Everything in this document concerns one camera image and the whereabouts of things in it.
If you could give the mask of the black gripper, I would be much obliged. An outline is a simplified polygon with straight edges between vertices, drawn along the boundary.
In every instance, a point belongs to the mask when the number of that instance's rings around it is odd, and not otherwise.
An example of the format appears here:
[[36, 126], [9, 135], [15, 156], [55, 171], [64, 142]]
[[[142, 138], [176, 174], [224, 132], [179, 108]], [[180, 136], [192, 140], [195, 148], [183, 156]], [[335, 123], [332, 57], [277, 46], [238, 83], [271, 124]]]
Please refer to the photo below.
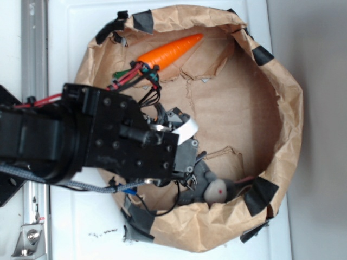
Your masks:
[[87, 89], [82, 113], [91, 118], [91, 127], [83, 166], [158, 186], [189, 179], [196, 164], [198, 125], [177, 107], [166, 111], [157, 103], [155, 109], [154, 119], [128, 95]]

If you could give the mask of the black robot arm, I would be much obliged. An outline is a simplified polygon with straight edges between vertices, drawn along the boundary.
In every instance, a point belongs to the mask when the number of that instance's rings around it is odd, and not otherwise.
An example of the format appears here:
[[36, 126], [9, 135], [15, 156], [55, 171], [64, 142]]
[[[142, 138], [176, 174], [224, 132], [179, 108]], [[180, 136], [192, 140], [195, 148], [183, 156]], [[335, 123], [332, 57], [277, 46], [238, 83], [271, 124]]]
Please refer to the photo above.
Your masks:
[[147, 118], [130, 96], [78, 84], [66, 84], [54, 102], [2, 105], [1, 162], [50, 184], [66, 184], [84, 167], [158, 186], [188, 180], [198, 128], [178, 109], [156, 108], [158, 119]]

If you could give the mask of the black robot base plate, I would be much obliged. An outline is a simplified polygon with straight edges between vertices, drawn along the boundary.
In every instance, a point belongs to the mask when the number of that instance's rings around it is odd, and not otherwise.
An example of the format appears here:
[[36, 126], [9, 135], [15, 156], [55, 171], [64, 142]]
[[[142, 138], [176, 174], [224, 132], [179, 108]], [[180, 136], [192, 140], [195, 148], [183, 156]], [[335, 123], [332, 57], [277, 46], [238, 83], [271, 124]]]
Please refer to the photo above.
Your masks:
[[[12, 95], [3, 85], [1, 85], [1, 104], [5, 105], [21, 105], [21, 101]], [[20, 190], [25, 183], [25, 180], [18, 177], [13, 177], [1, 172], [1, 190], [0, 200], [1, 207], [4, 207], [7, 202]]]

